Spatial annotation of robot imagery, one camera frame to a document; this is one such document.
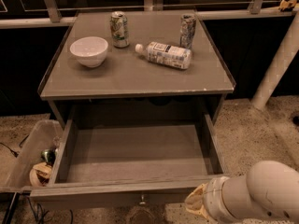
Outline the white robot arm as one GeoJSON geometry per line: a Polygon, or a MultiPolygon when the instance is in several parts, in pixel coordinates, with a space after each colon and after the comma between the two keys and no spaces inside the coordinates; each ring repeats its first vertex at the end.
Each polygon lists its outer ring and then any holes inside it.
{"type": "MultiPolygon", "coordinates": [[[[271,27],[255,40],[255,56],[264,58],[267,49],[276,50],[263,72],[251,70],[247,81],[257,77],[251,103],[265,108],[270,96],[298,52],[298,16],[294,15],[288,30],[276,38],[271,27]]],[[[186,210],[218,223],[233,223],[246,218],[286,219],[299,221],[299,173],[278,161],[259,161],[245,175],[221,176],[198,186],[185,200],[186,210]]]]}

